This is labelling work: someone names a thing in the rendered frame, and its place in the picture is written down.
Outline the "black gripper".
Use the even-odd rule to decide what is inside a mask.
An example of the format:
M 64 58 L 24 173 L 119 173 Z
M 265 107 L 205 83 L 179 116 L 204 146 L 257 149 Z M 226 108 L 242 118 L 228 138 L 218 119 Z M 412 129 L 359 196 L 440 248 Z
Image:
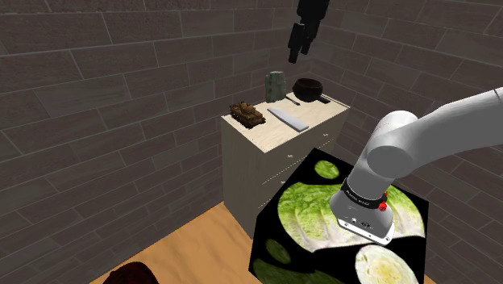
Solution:
M 307 55 L 315 39 L 321 21 L 325 18 L 330 0 L 299 0 L 297 15 L 300 23 L 295 23 L 289 37 L 289 63 L 296 64 L 299 52 Z

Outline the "cabbage patterned robot stand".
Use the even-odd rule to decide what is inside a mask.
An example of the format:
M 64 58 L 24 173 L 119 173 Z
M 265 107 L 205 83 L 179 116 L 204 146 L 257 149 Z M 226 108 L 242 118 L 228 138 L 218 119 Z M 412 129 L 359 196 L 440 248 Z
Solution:
M 329 200 L 351 165 L 314 149 L 258 214 L 249 270 L 262 284 L 424 284 L 429 203 L 387 189 L 395 232 L 380 246 L 341 228 Z

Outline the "grey flat long bar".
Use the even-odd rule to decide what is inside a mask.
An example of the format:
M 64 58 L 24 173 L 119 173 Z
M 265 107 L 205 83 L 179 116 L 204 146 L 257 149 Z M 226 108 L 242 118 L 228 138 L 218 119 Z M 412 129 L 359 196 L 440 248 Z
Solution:
M 303 132 L 304 130 L 309 128 L 308 124 L 303 123 L 300 119 L 297 119 L 282 110 L 276 109 L 274 107 L 269 107 L 268 111 L 297 132 Z

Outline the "grey-green stone figure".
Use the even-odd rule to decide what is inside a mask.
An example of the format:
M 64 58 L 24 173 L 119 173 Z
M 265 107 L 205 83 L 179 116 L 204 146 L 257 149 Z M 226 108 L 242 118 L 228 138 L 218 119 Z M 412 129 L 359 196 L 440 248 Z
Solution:
M 276 102 L 286 97 L 285 74 L 282 71 L 272 71 L 265 76 L 265 100 Z

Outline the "pale wooden chest of drawers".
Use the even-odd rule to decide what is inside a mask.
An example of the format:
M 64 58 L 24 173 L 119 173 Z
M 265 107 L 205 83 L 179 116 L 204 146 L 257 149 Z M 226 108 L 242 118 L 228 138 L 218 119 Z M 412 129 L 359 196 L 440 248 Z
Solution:
M 309 125 L 297 132 L 268 111 L 282 110 Z M 255 108 L 266 123 L 252 129 L 225 115 L 221 118 L 223 200 L 243 230 L 253 236 L 256 217 L 313 148 L 330 153 L 350 107 L 288 99 L 262 102 Z

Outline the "brown toy tank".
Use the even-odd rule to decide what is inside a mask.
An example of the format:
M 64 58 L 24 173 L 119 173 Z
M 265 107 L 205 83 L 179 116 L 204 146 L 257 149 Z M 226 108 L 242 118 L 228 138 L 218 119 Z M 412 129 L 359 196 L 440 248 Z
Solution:
M 230 105 L 230 115 L 233 119 L 241 123 L 245 128 L 253 127 L 266 123 L 266 119 L 252 104 L 239 102 Z

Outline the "dark red rounded object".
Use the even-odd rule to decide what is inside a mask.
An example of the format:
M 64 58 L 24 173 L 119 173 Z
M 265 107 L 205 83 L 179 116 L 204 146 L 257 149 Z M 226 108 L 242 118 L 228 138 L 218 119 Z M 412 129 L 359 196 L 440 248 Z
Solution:
M 113 270 L 102 284 L 160 284 L 143 263 L 133 261 Z

